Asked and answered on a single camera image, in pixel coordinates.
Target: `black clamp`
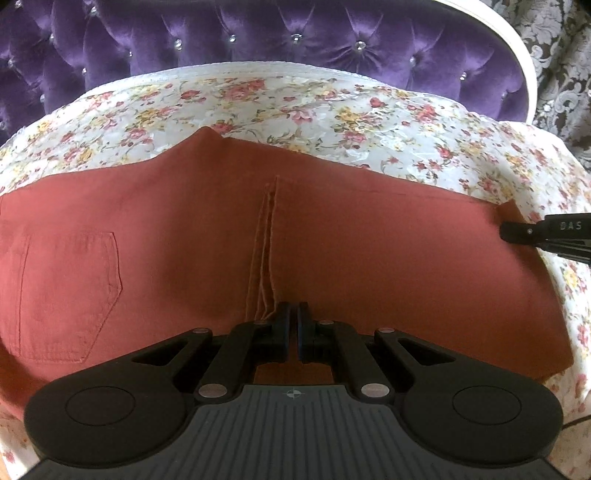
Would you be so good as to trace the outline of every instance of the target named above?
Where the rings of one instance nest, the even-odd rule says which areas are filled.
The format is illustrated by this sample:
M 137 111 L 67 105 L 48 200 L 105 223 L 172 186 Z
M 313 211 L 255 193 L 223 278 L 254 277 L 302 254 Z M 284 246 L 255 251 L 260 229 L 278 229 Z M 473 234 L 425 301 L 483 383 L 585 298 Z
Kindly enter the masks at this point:
M 591 264 L 591 213 L 546 215 L 537 223 L 504 222 L 501 238 L 510 244 L 532 245 L 559 257 Z
M 334 385 L 251 384 L 287 359 L 290 326 Z M 41 462 L 23 478 L 563 480 L 545 460 L 562 421 L 529 378 L 282 303 L 227 336 L 198 328 L 46 385 L 25 410 Z

